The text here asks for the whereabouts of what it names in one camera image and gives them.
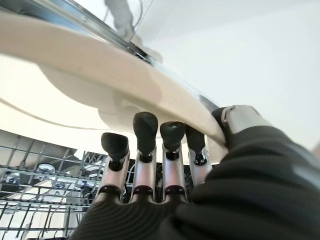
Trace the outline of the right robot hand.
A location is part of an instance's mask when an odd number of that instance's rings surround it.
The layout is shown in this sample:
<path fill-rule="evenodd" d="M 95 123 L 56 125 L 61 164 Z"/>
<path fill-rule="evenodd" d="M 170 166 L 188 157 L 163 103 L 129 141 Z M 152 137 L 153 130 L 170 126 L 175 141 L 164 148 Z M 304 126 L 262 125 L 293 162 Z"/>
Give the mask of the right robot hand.
<path fill-rule="evenodd" d="M 247 105 L 213 112 L 227 155 L 189 203 L 120 205 L 102 191 L 73 240 L 317 240 L 320 162 Z"/>

